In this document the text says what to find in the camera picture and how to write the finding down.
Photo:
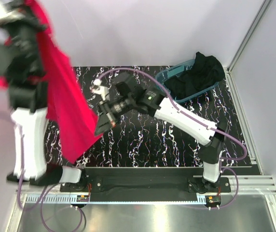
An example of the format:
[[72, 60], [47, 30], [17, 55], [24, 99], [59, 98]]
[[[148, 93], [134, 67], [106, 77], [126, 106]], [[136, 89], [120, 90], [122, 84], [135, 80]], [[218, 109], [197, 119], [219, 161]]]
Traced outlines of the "pink red t shirt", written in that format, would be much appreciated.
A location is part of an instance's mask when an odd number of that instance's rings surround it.
[[48, 82], [46, 117], [58, 124], [63, 157], [74, 163], [99, 139], [94, 135], [97, 115], [89, 108], [81, 92], [69, 57], [54, 40], [45, 8], [37, 0], [25, 0], [23, 5], [31, 9], [40, 23], [48, 26], [45, 31], [37, 33], [46, 72], [43, 80]]

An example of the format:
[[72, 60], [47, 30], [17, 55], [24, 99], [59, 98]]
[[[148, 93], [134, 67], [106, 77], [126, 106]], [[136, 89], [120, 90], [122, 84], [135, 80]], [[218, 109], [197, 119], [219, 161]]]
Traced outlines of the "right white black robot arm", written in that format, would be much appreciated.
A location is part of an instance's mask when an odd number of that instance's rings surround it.
[[111, 101], [109, 90], [96, 79], [91, 91], [101, 96], [98, 103], [98, 120], [95, 135], [98, 136], [120, 123], [121, 116], [131, 110], [166, 121], [193, 137], [202, 147], [199, 153], [203, 162], [200, 181], [190, 181], [197, 193], [220, 190], [221, 145], [223, 129], [219, 132], [215, 122], [206, 120], [171, 100], [167, 94], [155, 87], [143, 88], [131, 74], [123, 72], [113, 83], [120, 96]]

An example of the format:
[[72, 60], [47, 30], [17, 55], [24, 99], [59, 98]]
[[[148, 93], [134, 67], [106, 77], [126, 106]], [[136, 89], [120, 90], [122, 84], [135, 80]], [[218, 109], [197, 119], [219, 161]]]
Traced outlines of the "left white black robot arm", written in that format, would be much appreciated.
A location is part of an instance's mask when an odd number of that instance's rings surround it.
[[6, 87], [14, 123], [15, 166], [9, 182], [35, 186], [70, 183], [77, 191], [87, 188], [81, 169], [49, 164], [44, 136], [49, 120], [57, 122], [62, 152], [73, 154], [78, 144], [74, 122], [81, 121], [87, 104], [69, 60], [52, 40], [51, 27], [35, 0], [0, 2], [0, 29], [8, 34], [0, 42], [0, 87]]

